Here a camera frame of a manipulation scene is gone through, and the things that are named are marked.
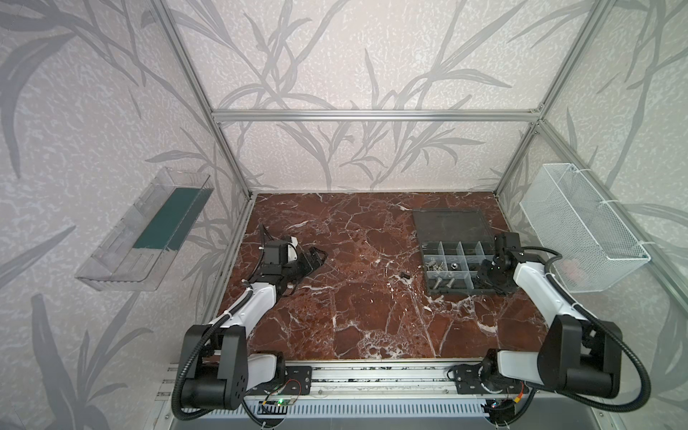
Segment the silver wing nut in box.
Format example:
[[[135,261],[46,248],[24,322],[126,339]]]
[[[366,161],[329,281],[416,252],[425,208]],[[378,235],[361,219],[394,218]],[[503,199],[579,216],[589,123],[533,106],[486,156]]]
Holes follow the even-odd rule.
[[[445,272],[446,263],[442,258],[438,259],[428,256],[424,258],[424,268],[426,272]]]

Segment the aluminium frame post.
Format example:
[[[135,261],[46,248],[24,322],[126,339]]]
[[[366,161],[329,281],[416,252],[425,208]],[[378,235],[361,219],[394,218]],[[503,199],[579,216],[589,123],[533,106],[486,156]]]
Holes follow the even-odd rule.
[[[503,193],[503,190],[505,190],[508,182],[515,176],[518,166],[521,164],[521,161],[528,152],[530,144],[535,138],[538,127],[548,119],[548,114],[555,105],[555,102],[564,89],[564,86],[571,78],[576,67],[582,60],[585,51],[591,45],[593,39],[601,29],[615,3],[615,1],[609,0],[593,1],[591,6],[586,10],[587,14],[585,20],[583,21],[582,27],[574,38],[571,48],[564,57],[564,61],[557,70],[552,83],[545,93],[544,98],[535,111],[537,114],[536,118],[529,121],[529,126],[525,135],[523,138],[521,138],[516,152],[512,156],[512,159],[507,165],[505,173],[494,190],[494,194],[496,196],[499,196]]]

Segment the clear plastic organizer box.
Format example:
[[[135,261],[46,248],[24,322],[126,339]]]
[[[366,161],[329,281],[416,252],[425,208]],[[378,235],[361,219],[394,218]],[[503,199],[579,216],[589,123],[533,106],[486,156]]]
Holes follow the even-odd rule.
[[[496,295],[478,285],[484,260],[492,260],[495,236],[482,211],[421,209],[413,211],[426,292],[440,295]],[[426,272],[424,258],[442,258],[445,272]]]

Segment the clear wall shelf green bottom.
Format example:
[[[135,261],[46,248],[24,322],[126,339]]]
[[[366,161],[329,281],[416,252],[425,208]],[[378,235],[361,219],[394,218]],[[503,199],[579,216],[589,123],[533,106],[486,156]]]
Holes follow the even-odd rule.
[[[154,291],[214,191],[211,175],[161,168],[75,274],[97,291]]]

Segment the pink object in basket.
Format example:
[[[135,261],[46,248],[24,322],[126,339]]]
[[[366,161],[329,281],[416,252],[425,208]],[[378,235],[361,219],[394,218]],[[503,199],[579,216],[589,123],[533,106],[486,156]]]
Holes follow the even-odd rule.
[[[581,282],[586,277],[585,270],[577,259],[564,260],[561,265],[563,274],[571,282]]]

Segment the aluminium rear crossbar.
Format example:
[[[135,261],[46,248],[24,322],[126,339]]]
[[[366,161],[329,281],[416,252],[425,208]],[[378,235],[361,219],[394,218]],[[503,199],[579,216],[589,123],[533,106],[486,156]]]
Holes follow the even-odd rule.
[[[218,123],[230,122],[535,122],[529,109],[374,110],[374,109],[218,109]]]

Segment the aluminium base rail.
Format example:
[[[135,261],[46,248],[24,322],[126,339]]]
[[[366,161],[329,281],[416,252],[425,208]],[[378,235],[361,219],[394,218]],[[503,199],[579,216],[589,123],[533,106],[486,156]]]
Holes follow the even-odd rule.
[[[288,367],[311,367],[304,400],[354,399],[451,399],[513,398],[521,392],[515,384],[509,390],[490,393],[470,383],[469,392],[459,393],[451,369],[478,365],[477,358],[288,360]]]

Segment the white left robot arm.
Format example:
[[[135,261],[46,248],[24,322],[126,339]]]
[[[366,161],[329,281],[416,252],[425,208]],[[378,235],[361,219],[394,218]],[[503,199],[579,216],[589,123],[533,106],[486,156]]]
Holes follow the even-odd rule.
[[[287,385],[283,354],[248,352],[248,336],[292,288],[318,271],[328,254],[317,247],[306,251],[297,240],[267,240],[245,289],[228,309],[207,324],[185,333],[177,376],[170,397],[175,419],[200,419],[215,410],[242,408],[263,428],[274,425],[252,412],[245,396],[260,385],[272,391]]]

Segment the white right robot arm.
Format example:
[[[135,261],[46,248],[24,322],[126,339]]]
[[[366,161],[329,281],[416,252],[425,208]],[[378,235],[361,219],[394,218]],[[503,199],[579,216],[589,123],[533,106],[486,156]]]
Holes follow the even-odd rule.
[[[598,319],[574,299],[553,272],[562,254],[525,247],[518,234],[494,238],[494,257],[478,277],[496,292],[525,292],[548,332],[539,351],[491,349],[481,363],[481,383],[495,391],[519,382],[597,410],[628,413],[650,400],[650,374],[624,342],[621,329]]]

